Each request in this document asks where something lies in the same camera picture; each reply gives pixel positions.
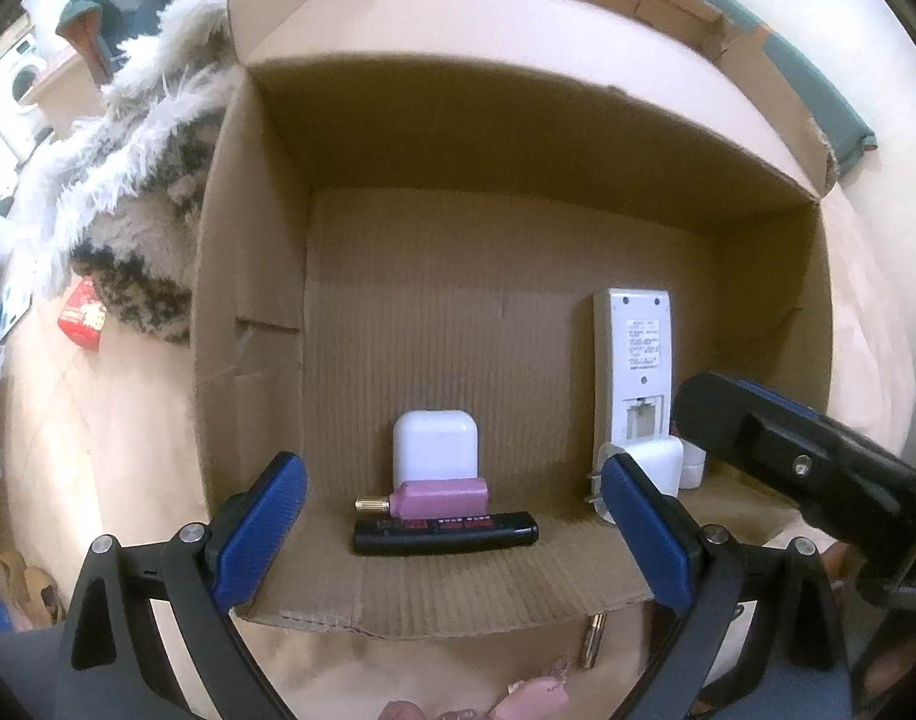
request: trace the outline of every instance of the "gold cap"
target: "gold cap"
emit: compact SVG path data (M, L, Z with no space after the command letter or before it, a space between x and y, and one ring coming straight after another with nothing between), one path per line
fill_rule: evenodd
M354 511L358 514L390 514L391 498L358 498L354 502Z

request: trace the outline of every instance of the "white fur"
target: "white fur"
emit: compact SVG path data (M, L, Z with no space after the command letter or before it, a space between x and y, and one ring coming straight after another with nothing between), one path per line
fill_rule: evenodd
M42 146L26 167L15 208L22 209L21 218L37 221L37 236L29 233L27 224L22 229L37 246L35 280L44 295L60 295L67 287L72 248L99 214L120 217L117 212L122 201L137 196L139 186L161 159L173 133L226 106L238 80L236 67L215 65L188 71L214 34L229 34L226 1L172 0L161 12L157 35L122 44L128 62L101 90L109 114L99 119L79 119L67 140ZM165 85L164 94L158 97L166 76L178 73L184 74L176 88ZM118 151L96 165L98 149L109 138L116 142L127 139ZM71 183L84 169L88 169L85 179ZM138 214L131 228L147 232L151 220L167 226L157 209L144 214L138 210L140 204L128 204L128 213ZM126 224L120 235L110 236L113 245L109 245L116 254L128 251L128 228ZM168 235L171 233L162 232L162 250L155 252L154 264L149 262L152 275L187 285L188 257L175 255L178 244L168 242ZM189 248L194 251L194 242ZM159 254L161 262L157 263Z

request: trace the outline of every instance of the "blue gripper pad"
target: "blue gripper pad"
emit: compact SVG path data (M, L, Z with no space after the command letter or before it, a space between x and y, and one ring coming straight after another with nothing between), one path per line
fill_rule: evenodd
M617 458L609 458L600 470L600 497L627 541L654 600L672 608L678 617L684 616L694 600L687 553Z
M254 597L304 507L308 493L304 461L298 455L282 452L272 465L277 466L274 475L255 483L255 487L263 485L263 489L252 488L245 493L257 494L218 557L211 598L222 614Z

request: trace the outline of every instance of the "red bag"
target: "red bag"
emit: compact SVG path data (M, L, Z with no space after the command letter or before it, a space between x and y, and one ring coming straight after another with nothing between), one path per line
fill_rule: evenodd
M95 293L94 282L83 278L58 316L58 327L82 349L98 351L104 327L104 304Z

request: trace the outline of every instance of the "teal fabric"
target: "teal fabric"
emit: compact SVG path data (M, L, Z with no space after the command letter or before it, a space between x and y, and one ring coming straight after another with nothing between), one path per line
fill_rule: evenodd
M738 1L704 1L722 11L733 25L743 31L753 31L764 23ZM840 175L857 165L865 151L877 148L874 130L867 126L838 88L811 60L776 32L768 35L763 48L765 55L791 84L827 136L838 160Z

